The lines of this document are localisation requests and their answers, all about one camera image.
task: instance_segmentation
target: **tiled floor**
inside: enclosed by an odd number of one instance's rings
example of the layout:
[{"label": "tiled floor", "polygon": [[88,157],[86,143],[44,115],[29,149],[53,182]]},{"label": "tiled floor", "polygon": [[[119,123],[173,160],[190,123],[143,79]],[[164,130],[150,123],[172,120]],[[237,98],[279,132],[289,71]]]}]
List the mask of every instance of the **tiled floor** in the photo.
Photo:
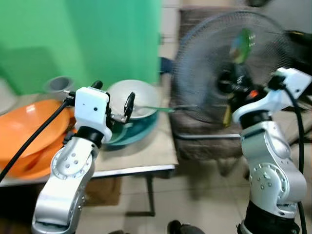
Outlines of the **tiled floor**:
[{"label": "tiled floor", "polygon": [[[306,176],[311,182],[311,147],[306,146]],[[294,147],[294,161],[297,148]],[[131,234],[164,234],[173,219],[191,223],[207,234],[235,234],[235,226],[244,218],[249,184],[242,178],[244,159],[239,160],[228,177],[218,173],[214,161],[184,162],[171,179],[156,178],[155,217],[126,217],[127,211],[147,211],[145,179],[138,176],[123,178],[120,203],[111,207],[85,207],[77,234],[107,234],[124,230]],[[311,184],[303,204],[308,233],[312,233]]]}]

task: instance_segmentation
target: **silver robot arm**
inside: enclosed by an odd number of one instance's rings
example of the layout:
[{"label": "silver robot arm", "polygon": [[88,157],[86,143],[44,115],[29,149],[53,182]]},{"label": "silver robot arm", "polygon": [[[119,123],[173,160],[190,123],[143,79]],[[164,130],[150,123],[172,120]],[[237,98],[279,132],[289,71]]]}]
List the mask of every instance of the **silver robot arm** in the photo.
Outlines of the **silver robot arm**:
[{"label": "silver robot arm", "polygon": [[40,192],[32,221],[34,234],[73,234],[84,203],[84,189],[95,170],[102,143],[108,142],[112,121],[126,123],[135,94],[131,93],[123,116],[112,115],[110,95],[100,89],[80,88],[73,93],[78,132],[52,159],[51,174]]},{"label": "silver robot arm", "polygon": [[[311,77],[296,69],[278,69],[284,84],[295,98],[307,88]],[[270,90],[256,101],[233,113],[243,131],[243,155],[250,169],[250,202],[246,218],[238,226],[240,234],[296,234],[299,227],[294,218],[297,202],[307,191],[304,176],[291,159],[291,149],[271,114],[292,103],[284,90]]]}]

